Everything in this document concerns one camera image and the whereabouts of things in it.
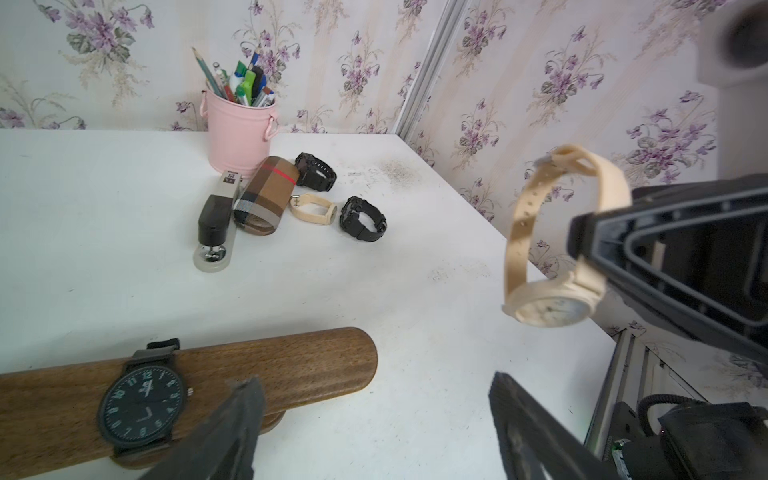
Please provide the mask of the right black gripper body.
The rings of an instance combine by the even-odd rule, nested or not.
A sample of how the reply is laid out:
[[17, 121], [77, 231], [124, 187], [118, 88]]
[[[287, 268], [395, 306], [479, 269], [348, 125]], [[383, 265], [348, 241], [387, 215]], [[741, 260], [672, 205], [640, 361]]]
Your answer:
[[567, 252], [648, 323], [767, 362], [767, 177], [641, 187], [572, 219]]

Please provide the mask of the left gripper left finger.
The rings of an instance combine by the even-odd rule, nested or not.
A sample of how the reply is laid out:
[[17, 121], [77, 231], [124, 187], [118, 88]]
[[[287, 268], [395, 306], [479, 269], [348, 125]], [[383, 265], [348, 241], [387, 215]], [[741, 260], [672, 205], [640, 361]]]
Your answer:
[[254, 377], [244, 382], [143, 477], [253, 479], [252, 463], [265, 407], [259, 379]]

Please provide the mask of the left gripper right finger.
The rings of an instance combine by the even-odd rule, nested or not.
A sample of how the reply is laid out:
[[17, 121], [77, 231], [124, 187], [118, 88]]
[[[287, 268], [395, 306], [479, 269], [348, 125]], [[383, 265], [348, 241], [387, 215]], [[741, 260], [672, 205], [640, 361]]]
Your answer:
[[616, 479], [517, 381], [496, 372], [488, 394], [509, 479]]

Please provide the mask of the black analog watch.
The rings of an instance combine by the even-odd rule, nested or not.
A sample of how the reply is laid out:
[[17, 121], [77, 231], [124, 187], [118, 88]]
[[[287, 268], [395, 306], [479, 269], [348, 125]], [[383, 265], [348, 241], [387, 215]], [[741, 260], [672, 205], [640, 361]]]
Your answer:
[[136, 351], [110, 385], [97, 411], [101, 436], [116, 457], [168, 446], [188, 397], [176, 368], [180, 340], [151, 342]]

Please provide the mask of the wooden watch stand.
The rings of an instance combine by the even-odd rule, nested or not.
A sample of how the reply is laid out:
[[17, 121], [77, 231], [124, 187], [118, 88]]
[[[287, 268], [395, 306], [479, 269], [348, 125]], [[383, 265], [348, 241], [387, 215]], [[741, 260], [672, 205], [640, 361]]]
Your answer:
[[[97, 426], [97, 409], [125, 359], [4, 374], [1, 377], [1, 476], [21, 479], [107, 458], [118, 468], [152, 467], [154, 451], [118, 458]], [[244, 381], [256, 377], [266, 405], [262, 430], [289, 409], [365, 388], [378, 366], [375, 343], [355, 327], [237, 342], [177, 353], [174, 367], [191, 390], [173, 427], [179, 443]]]

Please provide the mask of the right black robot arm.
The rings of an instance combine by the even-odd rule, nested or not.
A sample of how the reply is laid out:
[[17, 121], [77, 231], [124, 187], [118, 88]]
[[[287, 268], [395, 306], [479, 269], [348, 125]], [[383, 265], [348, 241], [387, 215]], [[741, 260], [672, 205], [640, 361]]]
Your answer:
[[[650, 324], [767, 369], [767, 178], [641, 187], [629, 207], [575, 217], [567, 251]], [[763, 479], [767, 411], [674, 395], [638, 402], [621, 450], [636, 479]]]

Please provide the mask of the black sport watch near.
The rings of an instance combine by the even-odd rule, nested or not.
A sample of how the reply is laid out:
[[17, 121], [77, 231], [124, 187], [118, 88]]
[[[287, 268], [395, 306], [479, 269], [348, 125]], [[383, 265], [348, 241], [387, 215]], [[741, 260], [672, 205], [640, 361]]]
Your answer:
[[340, 213], [341, 229], [356, 240], [376, 242], [388, 229], [387, 219], [381, 211], [367, 200], [351, 196]]

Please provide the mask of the black sport watch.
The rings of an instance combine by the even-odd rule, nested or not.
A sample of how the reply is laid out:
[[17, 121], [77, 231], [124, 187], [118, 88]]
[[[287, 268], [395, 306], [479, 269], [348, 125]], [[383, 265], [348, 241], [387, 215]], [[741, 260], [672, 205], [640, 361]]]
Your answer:
[[328, 192], [337, 180], [334, 169], [312, 154], [300, 153], [296, 157], [294, 165], [298, 171], [297, 186], [318, 192]]
[[341, 229], [356, 240], [376, 242], [388, 229], [387, 219], [381, 211], [367, 200], [351, 196], [340, 213]]

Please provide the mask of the black sport watch far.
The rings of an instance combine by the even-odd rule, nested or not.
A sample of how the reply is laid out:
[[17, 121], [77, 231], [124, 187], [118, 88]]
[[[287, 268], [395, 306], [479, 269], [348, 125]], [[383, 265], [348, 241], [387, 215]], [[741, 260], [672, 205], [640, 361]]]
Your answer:
[[334, 169], [312, 154], [300, 153], [296, 157], [294, 165], [298, 171], [297, 186], [318, 192], [328, 192], [337, 180]]

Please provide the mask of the black and beige stapler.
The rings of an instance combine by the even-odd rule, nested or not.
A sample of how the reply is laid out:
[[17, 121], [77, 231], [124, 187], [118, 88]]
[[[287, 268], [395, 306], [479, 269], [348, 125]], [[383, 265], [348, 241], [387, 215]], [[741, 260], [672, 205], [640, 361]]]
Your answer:
[[201, 210], [193, 263], [202, 272], [222, 271], [231, 262], [236, 236], [233, 208], [241, 180], [238, 172], [223, 172]]

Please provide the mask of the pink pen bucket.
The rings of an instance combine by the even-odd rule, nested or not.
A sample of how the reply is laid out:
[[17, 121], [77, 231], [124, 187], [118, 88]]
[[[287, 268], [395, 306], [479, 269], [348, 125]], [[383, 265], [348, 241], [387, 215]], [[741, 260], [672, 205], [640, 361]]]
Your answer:
[[200, 115], [208, 124], [209, 164], [218, 172], [251, 178], [269, 156], [278, 134], [277, 105], [248, 107], [202, 91]]

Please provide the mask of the pens in bucket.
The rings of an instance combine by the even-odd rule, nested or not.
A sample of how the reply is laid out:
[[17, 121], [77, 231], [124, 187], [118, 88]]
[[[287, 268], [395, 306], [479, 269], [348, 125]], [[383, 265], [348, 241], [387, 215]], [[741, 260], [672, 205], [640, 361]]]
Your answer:
[[247, 63], [239, 61], [231, 72], [219, 63], [208, 64], [195, 48], [192, 52], [210, 93], [245, 107], [267, 108], [276, 103], [276, 92], [269, 86], [257, 52], [251, 53]]

